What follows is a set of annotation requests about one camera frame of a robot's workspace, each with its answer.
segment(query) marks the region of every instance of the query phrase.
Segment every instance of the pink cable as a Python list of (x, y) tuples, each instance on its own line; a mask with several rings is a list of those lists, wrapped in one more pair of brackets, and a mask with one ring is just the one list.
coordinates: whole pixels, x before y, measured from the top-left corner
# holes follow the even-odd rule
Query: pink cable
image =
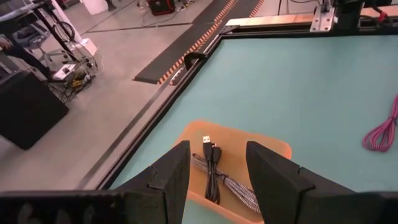
[(369, 132), (362, 140), (362, 145), (369, 150), (386, 152), (394, 142), (398, 117), (398, 95), (394, 98), (391, 115), (388, 119)]

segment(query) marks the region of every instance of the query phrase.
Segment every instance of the orange pad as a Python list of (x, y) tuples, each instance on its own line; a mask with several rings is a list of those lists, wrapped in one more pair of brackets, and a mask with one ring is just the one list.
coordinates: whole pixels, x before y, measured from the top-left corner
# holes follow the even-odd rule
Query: orange pad
[[(222, 127), (206, 121), (192, 121), (175, 144), (189, 140), (191, 153), (203, 156), (203, 136), (209, 136), (210, 141), (221, 147), (222, 154), (217, 168), (234, 180), (252, 188), (246, 165), (246, 143), (256, 141), (288, 159), (292, 157), (292, 149), (281, 140), (261, 134), (251, 134), (238, 129)], [(261, 214), (247, 208), (222, 182), (218, 182), (221, 194), (219, 205), (205, 198), (206, 173), (193, 167), (190, 168), (189, 188), (187, 198), (221, 214), (235, 223), (262, 223)]]

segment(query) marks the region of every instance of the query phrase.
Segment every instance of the cable connector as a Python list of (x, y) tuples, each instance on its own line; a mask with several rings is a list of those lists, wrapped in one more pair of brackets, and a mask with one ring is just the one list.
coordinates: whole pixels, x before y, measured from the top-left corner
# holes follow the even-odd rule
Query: cable connector
[(221, 159), (221, 148), (218, 146), (213, 147), (213, 162), (217, 165)]
[(203, 137), (203, 154), (207, 161), (213, 160), (213, 144), (211, 143), (209, 136)]

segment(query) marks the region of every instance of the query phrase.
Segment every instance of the gray floor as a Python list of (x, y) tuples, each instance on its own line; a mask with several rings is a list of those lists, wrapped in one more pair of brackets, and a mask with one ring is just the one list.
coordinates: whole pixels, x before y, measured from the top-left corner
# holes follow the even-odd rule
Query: gray floor
[[(168, 22), (191, 22), (210, 2), (200, 0)], [(132, 79), (189, 26), (85, 33), (100, 22), (94, 27), (97, 31), (141, 26), (146, 9), (138, 9), (136, 3), (128, 5), (131, 2), (126, 0), (115, 3), (119, 8), (126, 7), (111, 17), (109, 12), (91, 16), (82, 4), (65, 11), (83, 37), (89, 37), (99, 48), (96, 58), (102, 72), (89, 89), (68, 104), (69, 114), (31, 150), (22, 151), (0, 139), (0, 190), (75, 189), (159, 89), (159, 85), (134, 82)], [(146, 21), (153, 23), (165, 17), (158, 18), (147, 13)], [(45, 50), (53, 50), (54, 47), (58, 47), (54, 40), (44, 45)], [(166, 88), (87, 187), (94, 187), (96, 181), (102, 178), (172, 88)]]

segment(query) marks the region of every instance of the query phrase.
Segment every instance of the black box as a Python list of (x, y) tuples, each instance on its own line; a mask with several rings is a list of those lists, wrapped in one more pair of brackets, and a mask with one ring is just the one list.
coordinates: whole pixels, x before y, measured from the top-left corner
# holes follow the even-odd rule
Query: black box
[(23, 150), (31, 148), (69, 109), (32, 72), (0, 82), (0, 135)]

